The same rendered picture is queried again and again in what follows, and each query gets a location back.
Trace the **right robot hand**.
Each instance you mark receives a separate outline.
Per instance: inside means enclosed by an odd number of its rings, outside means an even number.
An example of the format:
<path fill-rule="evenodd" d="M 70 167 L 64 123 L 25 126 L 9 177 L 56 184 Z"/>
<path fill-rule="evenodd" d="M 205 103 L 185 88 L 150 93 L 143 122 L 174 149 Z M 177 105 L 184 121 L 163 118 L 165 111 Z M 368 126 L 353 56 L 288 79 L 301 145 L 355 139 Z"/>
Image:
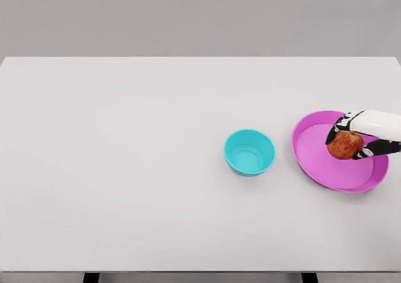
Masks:
<path fill-rule="evenodd" d="M 342 131 L 354 131 L 377 138 L 355 152 L 353 160 L 401 152 L 400 115 L 377 110 L 348 112 L 332 126 L 325 141 L 326 146 L 334 144 Z"/>

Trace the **blue bowl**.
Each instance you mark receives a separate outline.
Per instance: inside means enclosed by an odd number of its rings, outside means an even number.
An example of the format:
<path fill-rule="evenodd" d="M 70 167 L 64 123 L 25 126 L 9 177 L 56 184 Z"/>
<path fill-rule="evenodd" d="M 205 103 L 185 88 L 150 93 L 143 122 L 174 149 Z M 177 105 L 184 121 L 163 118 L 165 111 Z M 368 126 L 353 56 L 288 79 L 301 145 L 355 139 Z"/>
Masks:
<path fill-rule="evenodd" d="M 223 152 L 231 170 L 245 177 L 262 174 L 276 159 L 276 149 L 271 139 L 251 129 L 231 133 L 225 140 Z"/>

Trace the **red apple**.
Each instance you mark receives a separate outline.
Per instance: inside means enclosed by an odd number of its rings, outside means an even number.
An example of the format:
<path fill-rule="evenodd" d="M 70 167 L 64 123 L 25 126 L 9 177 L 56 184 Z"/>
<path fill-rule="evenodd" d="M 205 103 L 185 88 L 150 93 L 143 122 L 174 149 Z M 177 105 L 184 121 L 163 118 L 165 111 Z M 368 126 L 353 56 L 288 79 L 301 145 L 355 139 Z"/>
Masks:
<path fill-rule="evenodd" d="M 339 160 L 352 159 L 365 145 L 362 135 L 356 131 L 339 131 L 327 145 L 328 152 Z"/>

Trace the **pink plate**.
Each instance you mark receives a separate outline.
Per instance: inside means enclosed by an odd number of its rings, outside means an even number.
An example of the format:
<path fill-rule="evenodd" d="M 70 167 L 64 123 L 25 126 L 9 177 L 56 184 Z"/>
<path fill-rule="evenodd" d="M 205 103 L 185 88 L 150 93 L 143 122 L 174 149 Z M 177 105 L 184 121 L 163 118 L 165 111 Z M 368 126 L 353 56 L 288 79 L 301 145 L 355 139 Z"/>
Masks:
<path fill-rule="evenodd" d="M 347 193 L 366 192 L 379 185 L 387 175 L 389 157 L 374 156 L 361 160 L 339 160 L 325 145 L 340 111 L 316 111 L 296 124 L 291 145 L 302 170 L 320 185 Z"/>

